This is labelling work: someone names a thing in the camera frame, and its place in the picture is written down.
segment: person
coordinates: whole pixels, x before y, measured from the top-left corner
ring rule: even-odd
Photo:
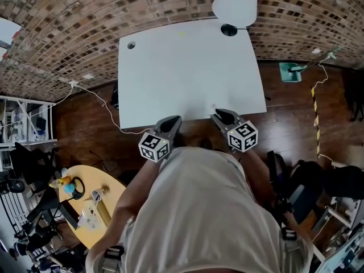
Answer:
[[[116,246],[122,273],[308,272],[308,234],[287,212],[297,238],[285,240],[264,209],[275,201],[268,167],[252,149],[238,157],[180,147],[163,163],[148,160],[91,248],[87,272],[106,272],[105,252]]]
[[[33,262],[36,262],[36,259],[33,256],[33,252],[35,250],[47,245],[55,236],[62,239],[59,231],[50,226],[39,227],[37,228],[37,231],[41,232],[41,235],[34,233],[33,235],[29,235],[14,243],[14,250],[16,251],[17,255],[28,255]]]
[[[10,248],[9,249],[9,254],[10,256],[15,260],[15,261],[18,261],[18,252],[14,250],[14,248]]]

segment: wire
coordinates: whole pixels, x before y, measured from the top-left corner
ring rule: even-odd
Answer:
[[[46,110],[48,110],[48,109],[50,109],[50,108],[52,108],[52,107],[55,107],[57,104],[59,104],[59,103],[61,103],[62,101],[66,100],[66,99],[67,99],[67,97],[71,95],[72,91],[73,91],[73,87],[71,88],[71,91],[68,93],[68,95],[67,95],[66,97],[64,97],[64,98],[63,98],[60,102],[57,102],[56,104],[51,105],[51,106],[50,106],[50,107],[48,107]],[[42,110],[41,112],[38,112],[38,113],[36,113],[36,114],[33,114],[32,116],[28,116],[27,118],[31,118],[31,117],[33,117],[33,116],[36,116],[36,115],[38,115],[38,114],[41,114],[42,112],[44,112],[44,111],[46,111],[46,110]],[[14,125],[14,124],[16,124],[17,122],[21,122],[21,120],[20,120],[20,121],[15,121],[15,122],[9,123],[8,125],[0,126],[0,128],[2,129],[3,127],[9,126],[9,125]]]
[[[116,171],[119,168],[119,163],[117,161],[115,161],[115,160],[103,160],[103,158],[101,158],[99,155],[97,155],[93,151],[89,150],[89,152],[100,159],[100,161],[93,164],[92,166],[96,166],[97,164],[102,163],[102,165],[103,165],[103,167],[104,167],[104,169],[106,170],[107,173],[112,173],[112,172]],[[105,161],[113,161],[113,162],[115,162],[117,164],[117,167],[115,169],[109,171],[109,169],[107,169],[106,166],[105,166],[105,163],[104,163]]]
[[[328,156],[325,156],[325,155],[323,155],[323,154],[320,154],[320,156],[323,156],[323,157],[325,157],[325,158],[328,158],[329,160],[331,160],[331,162],[333,162],[333,161],[334,161],[333,159],[331,159],[331,158],[329,158]]]
[[[51,255],[53,255],[53,254],[55,254],[55,253],[57,253],[59,250],[64,249],[64,248],[69,248],[69,249],[71,250],[71,249],[73,249],[72,247],[73,247],[74,245],[78,245],[79,243],[81,243],[81,241],[78,241],[78,242],[76,242],[76,243],[73,243],[72,245],[69,245],[69,246],[62,246],[61,248],[58,248],[56,251],[54,251],[54,252],[52,252],[52,253],[49,253],[47,256],[45,256],[45,258],[47,258],[47,257],[49,257],[49,256],[51,256]]]
[[[319,236],[319,234],[322,232],[322,230],[324,229],[325,225],[328,224],[329,220],[332,218],[332,216],[330,216],[328,218],[328,220],[326,221],[326,223],[323,225],[323,227],[320,229],[320,231],[315,235],[315,237],[312,239],[312,242]]]
[[[321,63],[322,63],[322,61],[319,62],[317,65],[319,65],[322,69],[324,69],[325,74],[326,74],[326,79],[322,82],[320,82],[320,81],[316,82],[315,87],[313,87],[313,88],[316,88],[318,83],[323,84],[329,78],[329,75],[327,74],[325,67],[323,65],[321,65]]]
[[[322,230],[324,229],[324,227],[328,224],[329,220],[331,219],[331,217],[329,217],[329,219],[326,221],[326,223],[322,226],[322,228],[320,229],[320,231],[315,235],[315,237],[312,239],[312,242],[319,236],[319,234],[322,232]]]
[[[147,131],[147,130],[153,130],[153,129],[145,129],[145,130],[143,130],[143,131],[141,131],[141,132],[139,132],[139,133],[132,133],[132,132],[126,132],[126,131],[123,131],[115,122],[114,122],[114,118],[113,118],[113,114],[111,113],[111,111],[110,111],[110,109],[108,108],[108,106],[107,106],[107,103],[106,103],[106,101],[104,100],[104,99],[102,99],[99,95],[97,95],[95,92],[92,92],[92,91],[90,91],[90,90],[87,90],[86,88],[83,88],[83,87],[81,87],[81,86],[79,86],[79,85],[76,85],[76,87],[78,87],[78,88],[81,88],[82,90],[84,90],[84,91],[87,91],[87,92],[89,92],[89,93],[92,93],[92,94],[94,94],[98,99],[100,99],[104,104],[105,104],[105,107],[106,107],[106,109],[108,110],[108,112],[110,113],[110,116],[111,116],[111,120],[113,121],[113,124],[114,124],[114,126],[116,126],[123,134],[142,134],[143,132],[145,132],[145,131]]]

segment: black cable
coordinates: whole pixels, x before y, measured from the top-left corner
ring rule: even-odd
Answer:
[[[63,221],[61,219],[61,217],[62,217],[62,214],[60,216],[55,217],[55,221],[60,221],[60,222],[57,222],[56,223],[57,225],[61,225],[61,224],[65,224],[66,223],[66,221]]]
[[[69,248],[70,250],[73,249],[74,245],[78,245],[79,243],[81,243],[81,241],[78,241],[76,243],[73,243],[72,245],[69,246],[62,246],[61,248],[58,248],[56,251],[49,253],[47,256],[45,256],[44,258],[48,258],[49,256],[56,254],[59,250],[64,249],[64,248]]]
[[[61,207],[61,204],[59,203],[58,205],[57,205],[57,209],[56,209],[56,211],[55,211],[55,214],[51,214],[51,217],[53,218],[53,220],[55,219],[55,217],[56,217],[56,214],[57,214],[57,212],[58,212],[58,210],[60,209],[60,207]]]
[[[119,163],[117,161],[115,161],[115,160],[103,160],[103,158],[101,158],[99,155],[95,154],[93,151],[89,150],[89,152],[100,159],[100,161],[98,161],[97,163],[93,164],[92,166],[96,166],[96,165],[102,163],[102,166],[104,167],[104,169],[106,170],[107,173],[112,173],[112,172],[116,171],[119,168]],[[117,167],[115,169],[109,171],[109,169],[106,168],[106,166],[105,166],[105,163],[104,163],[105,161],[115,162],[117,164]]]

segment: black chair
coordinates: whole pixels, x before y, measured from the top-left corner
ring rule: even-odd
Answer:
[[[48,187],[43,196],[41,197],[37,206],[30,212],[27,216],[28,222],[32,223],[37,218],[40,213],[47,212],[47,214],[52,214],[49,212],[50,209],[55,209],[59,207],[59,200],[56,191]]]
[[[356,121],[359,111],[361,113],[361,117],[359,121],[363,121],[364,112],[364,82],[362,79],[363,72],[359,71],[342,71],[342,82],[344,84],[344,96],[346,99],[346,103],[348,104],[348,108],[351,110],[351,119],[350,121]]]
[[[15,143],[15,150],[10,152],[11,162],[17,178],[23,177],[29,185],[34,183],[37,193],[46,189],[47,184],[54,176],[56,167],[53,166],[53,158],[57,148],[45,153],[40,149],[29,151],[19,143]]]
[[[316,162],[300,161],[288,181],[288,201],[293,215],[300,224],[313,210],[322,213],[316,202],[323,191],[330,197],[364,199],[364,172],[355,166],[324,170]]]
[[[25,183],[18,179],[14,170],[0,172],[0,195],[12,193],[22,193],[25,190]]]
[[[86,250],[87,248],[82,243],[73,248],[59,248],[53,254],[39,260],[39,269],[40,271],[51,270],[51,272],[59,272],[59,270],[57,271],[59,265],[55,263],[57,261],[58,264],[60,263],[66,268],[72,268],[76,273],[85,272]]]

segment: wooden floor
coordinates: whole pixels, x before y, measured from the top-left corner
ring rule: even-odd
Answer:
[[[255,150],[262,157],[274,150],[280,153],[286,163],[295,164],[299,159],[316,160],[315,113],[311,96],[311,86],[326,78],[320,67],[303,73],[301,83],[282,83],[278,64],[260,64],[267,112],[246,115],[259,130],[258,145]],[[364,163],[362,142],[364,122],[350,122],[351,112],[344,98],[342,70],[326,68],[329,80],[318,84],[316,98],[321,127],[321,153],[346,164]],[[96,90],[102,98],[110,101],[112,85]],[[93,94],[82,93],[65,100],[55,107],[55,130],[60,148],[59,164],[64,167],[75,164],[95,165],[104,169],[99,155],[114,177],[128,169],[138,169],[144,163],[138,151],[140,135],[125,135],[115,127],[103,103]],[[118,112],[112,109],[114,120],[119,122]],[[189,146],[198,146],[200,140],[209,138],[214,148],[226,149],[220,133],[210,120],[183,122],[180,129]],[[318,162],[328,166],[326,158]],[[309,218],[308,228],[315,222]],[[323,232],[320,238],[326,239],[332,233]]]

